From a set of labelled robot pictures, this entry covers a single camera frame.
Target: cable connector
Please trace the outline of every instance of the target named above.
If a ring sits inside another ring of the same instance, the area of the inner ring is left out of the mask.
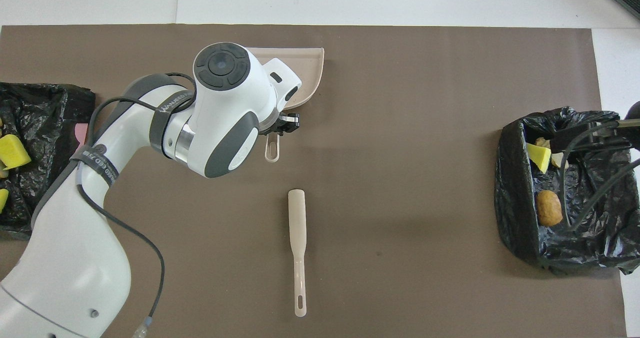
[[[147,336],[147,331],[149,331],[149,326],[151,325],[152,321],[153,321],[153,318],[151,317],[144,318],[144,322],[142,322],[137,327],[137,329],[135,330],[135,333],[133,333],[132,338],[145,338],[145,336]]]

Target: round button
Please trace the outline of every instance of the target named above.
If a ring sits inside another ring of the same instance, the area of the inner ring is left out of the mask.
[[[208,60],[208,69],[217,76],[224,76],[234,69],[236,65],[233,55],[225,52],[215,53]]]

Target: gray velcro strap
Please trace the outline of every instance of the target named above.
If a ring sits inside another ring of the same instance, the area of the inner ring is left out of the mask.
[[[167,125],[169,125],[171,114],[174,113],[177,107],[180,107],[180,105],[192,98],[192,96],[194,96],[194,92],[189,90],[176,92],[160,104],[153,113],[151,127],[149,128],[149,142],[155,150],[163,153],[167,158],[169,156],[165,154],[165,150],[163,149],[163,140],[165,139],[165,131],[167,130]]]
[[[103,144],[98,144],[94,147],[85,145],[71,156],[71,160],[78,160],[87,164],[111,186],[120,174],[112,161],[105,156],[105,151],[106,148]]]

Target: crumpled plastic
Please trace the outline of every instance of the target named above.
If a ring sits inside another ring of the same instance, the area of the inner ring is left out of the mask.
[[[9,199],[0,213],[0,230],[28,239],[38,202],[78,148],[77,123],[88,123],[96,103],[89,89],[75,85],[0,82],[2,134],[20,138],[31,162],[9,170],[0,188]]]
[[[569,222],[551,227],[538,224],[535,196],[552,190],[560,197],[560,169],[550,165],[542,174],[526,152],[526,143],[552,139],[557,130],[617,119],[615,112],[564,107],[527,115],[502,129],[494,205],[500,238],[515,256],[555,274],[588,274],[604,267],[630,274],[640,265],[640,211],[632,173],[602,197],[576,231],[567,230],[597,188],[629,163],[628,149],[573,154],[565,172]]]

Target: white floor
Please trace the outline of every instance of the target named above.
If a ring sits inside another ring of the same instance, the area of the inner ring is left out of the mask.
[[[0,26],[163,23],[592,28],[603,109],[640,99],[640,21],[613,0],[0,0]],[[622,293],[640,336],[640,273]]]

